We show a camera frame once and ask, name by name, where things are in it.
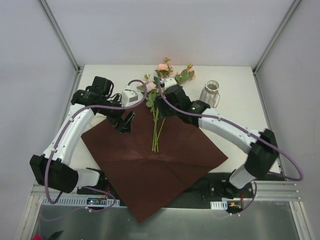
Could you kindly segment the pink rose stem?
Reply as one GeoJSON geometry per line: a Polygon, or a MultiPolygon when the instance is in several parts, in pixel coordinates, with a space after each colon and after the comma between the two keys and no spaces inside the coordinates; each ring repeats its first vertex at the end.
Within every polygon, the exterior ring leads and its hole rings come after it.
{"type": "Polygon", "coordinates": [[[187,67],[185,69],[178,71],[178,72],[174,72],[174,68],[173,68],[173,72],[168,77],[173,77],[176,80],[176,83],[179,86],[181,86],[182,84],[184,84],[187,81],[194,80],[196,78],[196,73],[195,73],[195,70],[193,69],[193,65],[190,63],[189,65],[187,65],[187,67]]]}
{"type": "Polygon", "coordinates": [[[152,81],[150,74],[144,75],[144,84],[146,86],[146,103],[145,105],[150,108],[150,112],[152,114],[152,119],[154,122],[153,127],[153,138],[152,138],[152,151],[154,153],[159,152],[159,144],[158,144],[158,120],[159,120],[159,110],[156,107],[156,97],[158,96],[158,87],[152,81]]]}
{"type": "MultiPolygon", "coordinates": [[[[153,83],[156,85],[158,83],[158,80],[160,78],[164,79],[169,77],[173,72],[173,67],[169,64],[171,61],[170,58],[165,57],[163,59],[164,63],[160,63],[157,66],[157,69],[155,72],[157,73],[157,76],[154,77],[153,83]]],[[[156,97],[159,95],[159,89],[157,86],[155,86],[154,90],[152,91],[152,103],[153,106],[151,107],[152,115],[153,115],[153,121],[154,121],[154,128],[153,128],[153,142],[152,142],[152,151],[154,153],[159,152],[159,139],[160,135],[162,133],[163,125],[165,123],[165,118],[160,120],[160,112],[158,107],[156,106],[156,97]]]]}

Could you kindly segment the dark red wrapping paper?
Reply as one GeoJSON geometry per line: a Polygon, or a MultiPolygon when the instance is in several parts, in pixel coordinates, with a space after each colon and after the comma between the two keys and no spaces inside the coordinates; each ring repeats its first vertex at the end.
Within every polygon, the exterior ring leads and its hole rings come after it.
{"type": "Polygon", "coordinates": [[[159,151],[152,151],[154,121],[150,109],[133,109],[130,133],[104,120],[81,136],[120,199],[141,223],[168,205],[227,156],[197,127],[178,117],[161,125],[159,151]]]}

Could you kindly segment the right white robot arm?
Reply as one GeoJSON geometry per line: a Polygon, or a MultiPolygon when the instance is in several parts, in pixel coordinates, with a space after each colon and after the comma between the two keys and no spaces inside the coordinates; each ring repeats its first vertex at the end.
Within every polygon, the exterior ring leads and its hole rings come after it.
{"type": "Polygon", "coordinates": [[[238,125],[209,104],[191,101],[179,85],[160,91],[156,104],[163,117],[176,116],[186,124],[215,133],[247,154],[245,163],[231,173],[225,184],[225,192],[230,197],[237,197],[246,184],[265,177],[279,157],[271,130],[256,131],[238,125]]]}

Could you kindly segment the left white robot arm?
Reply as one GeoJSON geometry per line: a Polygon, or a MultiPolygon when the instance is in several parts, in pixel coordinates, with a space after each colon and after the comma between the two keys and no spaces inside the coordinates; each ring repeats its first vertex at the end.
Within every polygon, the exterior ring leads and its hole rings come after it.
{"type": "Polygon", "coordinates": [[[105,191],[106,183],[100,170],[73,169],[70,164],[83,132],[96,114],[107,117],[119,133],[131,132],[135,114],[131,111],[123,117],[124,108],[137,103],[139,95],[128,85],[121,93],[113,94],[113,89],[111,80],[96,76],[91,85],[73,94],[67,117],[54,140],[41,155],[33,155],[30,159],[39,185],[63,193],[87,186],[96,195],[105,191]]]}

